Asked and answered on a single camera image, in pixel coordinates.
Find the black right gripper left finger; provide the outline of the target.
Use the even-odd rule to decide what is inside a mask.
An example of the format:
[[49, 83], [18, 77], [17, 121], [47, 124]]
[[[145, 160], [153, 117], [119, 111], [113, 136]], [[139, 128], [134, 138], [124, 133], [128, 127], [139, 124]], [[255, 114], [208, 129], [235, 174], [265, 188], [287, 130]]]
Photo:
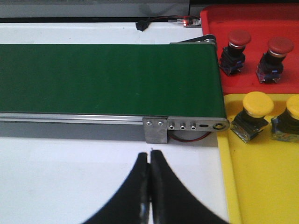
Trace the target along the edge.
[[150, 165], [139, 153], [129, 175], [108, 202], [85, 224], [147, 224], [150, 211]]

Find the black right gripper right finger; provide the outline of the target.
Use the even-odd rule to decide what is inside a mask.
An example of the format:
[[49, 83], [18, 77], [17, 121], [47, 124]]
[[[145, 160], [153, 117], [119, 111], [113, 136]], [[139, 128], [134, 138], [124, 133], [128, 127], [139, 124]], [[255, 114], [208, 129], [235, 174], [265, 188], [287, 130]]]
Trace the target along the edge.
[[155, 224], [226, 224], [179, 180], [162, 151], [150, 153], [151, 200]]

